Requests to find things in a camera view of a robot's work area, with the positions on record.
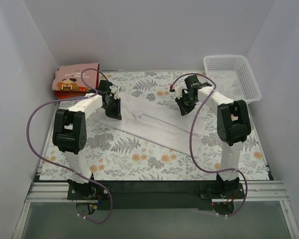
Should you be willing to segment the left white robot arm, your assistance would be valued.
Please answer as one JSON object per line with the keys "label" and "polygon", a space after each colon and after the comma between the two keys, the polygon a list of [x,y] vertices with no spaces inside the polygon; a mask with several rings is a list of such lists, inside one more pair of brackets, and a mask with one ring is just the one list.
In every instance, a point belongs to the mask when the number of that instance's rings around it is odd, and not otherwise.
{"label": "left white robot arm", "polygon": [[101,80],[96,90],[67,109],[58,109],[54,118],[52,142],[65,154],[69,167],[74,170],[68,184],[84,199],[97,194],[97,186],[89,182],[93,174],[83,159],[87,143],[86,120],[96,110],[103,109],[107,118],[121,120],[121,98],[116,85]]}

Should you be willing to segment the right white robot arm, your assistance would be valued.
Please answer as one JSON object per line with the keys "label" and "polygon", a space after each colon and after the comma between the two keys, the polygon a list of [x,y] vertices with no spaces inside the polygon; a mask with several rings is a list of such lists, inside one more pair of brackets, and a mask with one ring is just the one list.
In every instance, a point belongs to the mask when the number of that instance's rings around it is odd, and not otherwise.
{"label": "right white robot arm", "polygon": [[180,113],[185,116],[195,109],[198,102],[201,106],[208,105],[217,116],[217,134],[222,141],[221,168],[213,171],[216,179],[201,190],[202,198],[234,198],[236,192],[247,194],[246,188],[241,188],[240,179],[245,179],[239,169],[240,153],[243,143],[251,133],[251,123],[247,104],[244,100],[233,100],[216,90],[216,84],[205,77],[206,82],[199,81],[200,73],[183,75],[186,87],[170,86],[170,92],[176,94],[175,102]]}

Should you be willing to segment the white t shirt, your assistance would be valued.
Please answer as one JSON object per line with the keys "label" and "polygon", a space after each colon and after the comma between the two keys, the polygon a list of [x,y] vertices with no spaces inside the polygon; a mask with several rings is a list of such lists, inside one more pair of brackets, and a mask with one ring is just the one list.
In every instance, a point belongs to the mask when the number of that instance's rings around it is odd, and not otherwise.
{"label": "white t shirt", "polygon": [[98,109],[95,120],[177,152],[190,155],[189,135],[192,115],[121,93],[122,119],[111,119]]}

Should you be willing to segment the aluminium extrusion rail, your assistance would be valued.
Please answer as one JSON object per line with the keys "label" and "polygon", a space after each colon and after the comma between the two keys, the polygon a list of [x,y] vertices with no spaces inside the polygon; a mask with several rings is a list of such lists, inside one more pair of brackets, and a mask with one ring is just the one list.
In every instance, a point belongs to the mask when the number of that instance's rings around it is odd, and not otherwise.
{"label": "aluminium extrusion rail", "polygon": [[15,239],[299,239],[287,191],[281,181],[250,181],[244,199],[235,199],[235,215],[213,210],[97,210],[95,224],[80,217],[87,204],[67,199],[65,182],[35,182],[13,234]]}

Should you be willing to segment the floral patterned table mat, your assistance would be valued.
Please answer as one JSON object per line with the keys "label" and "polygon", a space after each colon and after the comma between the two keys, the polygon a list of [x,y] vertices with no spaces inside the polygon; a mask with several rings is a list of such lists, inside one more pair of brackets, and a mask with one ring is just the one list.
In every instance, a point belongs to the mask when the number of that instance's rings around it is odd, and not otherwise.
{"label": "floral patterned table mat", "polygon": [[[171,82],[185,73],[108,72],[106,76],[120,92],[179,111],[175,96],[168,89]],[[196,162],[205,170],[219,170],[222,142],[216,131],[216,115],[204,106],[199,119],[207,125]],[[239,169],[247,180],[269,180],[261,144],[254,126],[252,129],[243,144]],[[93,116],[87,121],[87,136],[84,157],[96,180],[214,180],[216,177],[200,171],[185,154],[100,124]],[[50,139],[46,159],[68,166],[64,154],[57,149]],[[65,181],[72,176],[70,171],[47,162],[42,163],[38,172],[41,181]]]}

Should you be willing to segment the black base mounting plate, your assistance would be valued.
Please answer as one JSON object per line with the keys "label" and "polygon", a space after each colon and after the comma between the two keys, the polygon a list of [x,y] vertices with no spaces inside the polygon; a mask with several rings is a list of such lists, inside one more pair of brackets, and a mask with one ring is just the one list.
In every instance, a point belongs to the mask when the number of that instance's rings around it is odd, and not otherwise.
{"label": "black base mounting plate", "polygon": [[91,203],[93,210],[199,209],[213,210],[213,200],[225,202],[233,212],[233,200],[244,199],[241,183],[222,188],[216,181],[103,181],[100,185],[68,179],[67,199]]}

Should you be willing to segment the white plastic mesh basket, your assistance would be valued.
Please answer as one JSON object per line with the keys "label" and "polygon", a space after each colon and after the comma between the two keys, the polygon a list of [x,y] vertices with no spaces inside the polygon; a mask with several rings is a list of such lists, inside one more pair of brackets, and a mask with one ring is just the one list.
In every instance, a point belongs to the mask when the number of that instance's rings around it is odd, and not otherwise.
{"label": "white plastic mesh basket", "polygon": [[247,104],[262,98],[252,68],[242,55],[211,55],[203,59],[206,75],[217,85],[217,90],[233,100]]}

